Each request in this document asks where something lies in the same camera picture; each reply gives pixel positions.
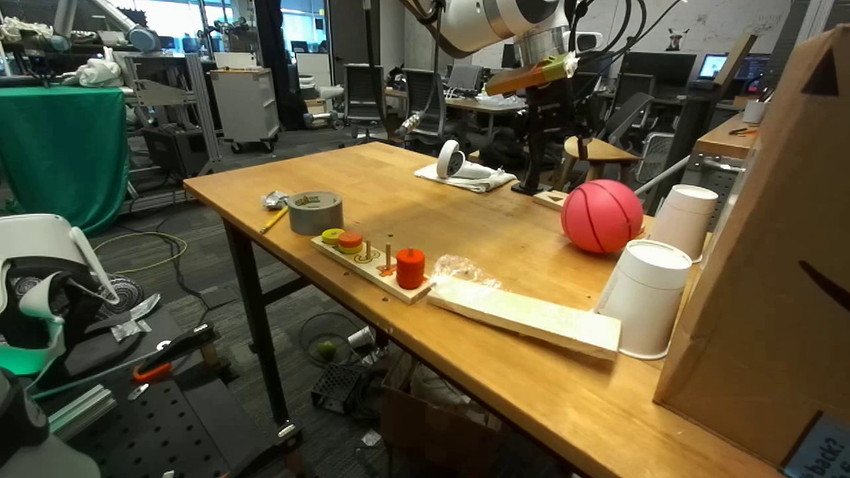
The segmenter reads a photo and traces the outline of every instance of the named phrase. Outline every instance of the basketball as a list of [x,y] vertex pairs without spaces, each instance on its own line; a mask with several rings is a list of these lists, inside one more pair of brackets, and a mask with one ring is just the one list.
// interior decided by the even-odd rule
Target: basketball
[[560,227],[576,249],[617,256],[641,233],[642,205],[617,180],[587,180],[575,188],[560,211]]

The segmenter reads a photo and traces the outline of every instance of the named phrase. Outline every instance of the cardboard box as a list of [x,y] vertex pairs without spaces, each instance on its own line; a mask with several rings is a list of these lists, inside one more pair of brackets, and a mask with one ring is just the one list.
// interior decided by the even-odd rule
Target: cardboard box
[[389,448],[452,475],[491,475],[502,424],[411,395],[411,370],[415,358],[405,354],[385,377],[379,432]]
[[848,59],[850,26],[791,53],[656,391],[779,468],[819,414],[850,427]]

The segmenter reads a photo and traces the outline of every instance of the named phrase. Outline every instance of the white paper cup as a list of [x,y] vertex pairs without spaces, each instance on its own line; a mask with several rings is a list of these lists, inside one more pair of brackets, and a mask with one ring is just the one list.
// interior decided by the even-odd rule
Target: white paper cup
[[666,203],[656,216],[652,240],[666,243],[682,249],[686,256],[691,256],[691,260],[698,260],[714,211],[718,211],[718,192],[691,187],[691,184],[678,184],[673,187],[673,192],[666,195]]
[[766,102],[747,102],[745,106],[745,126],[761,126],[766,118],[768,104]]
[[661,358],[687,281],[691,257],[665,243],[633,240],[600,294],[598,314],[622,321],[620,350]]

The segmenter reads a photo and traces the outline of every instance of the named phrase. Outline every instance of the floor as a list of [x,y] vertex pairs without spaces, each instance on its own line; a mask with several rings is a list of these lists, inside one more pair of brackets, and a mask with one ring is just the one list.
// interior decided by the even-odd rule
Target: floor
[[[353,144],[346,131],[292,131],[282,132],[277,151],[224,154],[221,170],[249,167],[273,160],[289,160],[310,151]],[[221,341],[235,379],[228,391],[256,422],[273,422],[265,387],[224,237],[221,219],[195,203],[172,203],[155,211],[134,211],[107,233],[91,237],[103,268],[134,280],[143,294],[159,293],[163,309],[180,325],[209,321]],[[264,284],[285,284],[294,274],[258,249]],[[417,456],[366,448],[365,432],[379,427],[379,387],[366,387],[347,414],[326,411],[310,401],[326,366],[316,358],[316,337],[347,337],[365,321],[339,302],[306,286],[268,309],[270,334],[285,377],[285,395],[292,422],[304,430],[298,460],[304,475],[362,478],[362,475],[446,475]],[[265,475],[292,475],[282,468],[265,468]],[[521,430],[504,424],[504,440],[490,475],[569,475],[569,468],[536,447]]]

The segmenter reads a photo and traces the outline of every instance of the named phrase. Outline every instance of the tape roll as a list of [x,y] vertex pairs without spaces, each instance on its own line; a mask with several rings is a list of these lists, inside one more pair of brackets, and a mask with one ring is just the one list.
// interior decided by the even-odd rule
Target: tape roll
[[301,237],[320,237],[324,229],[342,229],[342,199],[333,192],[288,197],[289,229]]
[[442,180],[452,179],[466,163],[466,154],[460,151],[456,142],[446,142],[442,154],[436,158],[436,175]]

